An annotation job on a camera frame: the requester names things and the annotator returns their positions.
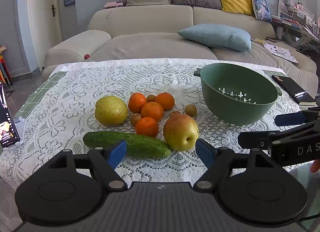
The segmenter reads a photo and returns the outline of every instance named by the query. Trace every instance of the door handle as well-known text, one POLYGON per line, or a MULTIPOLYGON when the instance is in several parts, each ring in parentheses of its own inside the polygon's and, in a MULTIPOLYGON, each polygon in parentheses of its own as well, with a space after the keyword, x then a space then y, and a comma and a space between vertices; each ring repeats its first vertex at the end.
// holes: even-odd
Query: door handle
POLYGON ((55 17, 55 16, 56 16, 56 13, 55 13, 55 9, 56 9, 56 8, 54 7, 53 4, 52 4, 52 8, 51 8, 51 9, 52 9, 52 16, 55 17))

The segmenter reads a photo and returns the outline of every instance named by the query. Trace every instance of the paper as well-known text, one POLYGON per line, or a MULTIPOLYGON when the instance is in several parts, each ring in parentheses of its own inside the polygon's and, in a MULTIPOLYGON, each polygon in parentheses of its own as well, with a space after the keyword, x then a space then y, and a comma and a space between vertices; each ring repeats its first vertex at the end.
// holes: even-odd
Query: paper
POLYGON ((288 49, 278 47, 275 45, 270 45, 267 43, 265 43, 263 46, 265 49, 267 49, 273 55, 279 56, 279 57, 286 59, 290 62, 298 63, 297 60, 293 57, 293 55, 290 53, 290 51, 288 49))

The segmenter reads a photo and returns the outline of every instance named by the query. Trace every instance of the green cucumber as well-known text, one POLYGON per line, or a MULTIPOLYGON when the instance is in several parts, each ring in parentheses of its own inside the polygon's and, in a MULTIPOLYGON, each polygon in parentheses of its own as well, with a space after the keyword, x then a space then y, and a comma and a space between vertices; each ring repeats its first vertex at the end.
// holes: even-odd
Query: green cucumber
POLYGON ((157 159, 171 154, 166 142, 145 135, 101 131, 88 132, 83 137, 84 144, 90 148, 111 148, 122 140, 127 142, 127 155, 130 156, 157 159))

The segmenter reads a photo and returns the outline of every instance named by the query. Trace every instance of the pink book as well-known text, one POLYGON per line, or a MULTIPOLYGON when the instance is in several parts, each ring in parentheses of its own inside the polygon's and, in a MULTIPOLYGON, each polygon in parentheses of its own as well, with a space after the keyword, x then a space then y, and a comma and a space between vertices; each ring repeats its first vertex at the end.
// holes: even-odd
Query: pink book
POLYGON ((110 9, 110 8, 115 8, 115 7, 123 7, 123 3, 122 2, 108 2, 107 4, 104 5, 105 9, 110 9))

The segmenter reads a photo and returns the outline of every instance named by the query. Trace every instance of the green bowl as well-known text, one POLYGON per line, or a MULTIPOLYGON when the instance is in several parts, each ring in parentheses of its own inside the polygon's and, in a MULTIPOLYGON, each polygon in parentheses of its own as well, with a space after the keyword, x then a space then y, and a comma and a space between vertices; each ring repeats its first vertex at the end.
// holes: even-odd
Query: green bowl
POLYGON ((268 79, 248 68, 213 63, 197 69, 204 102, 219 119, 248 125, 261 119, 281 95, 268 79))

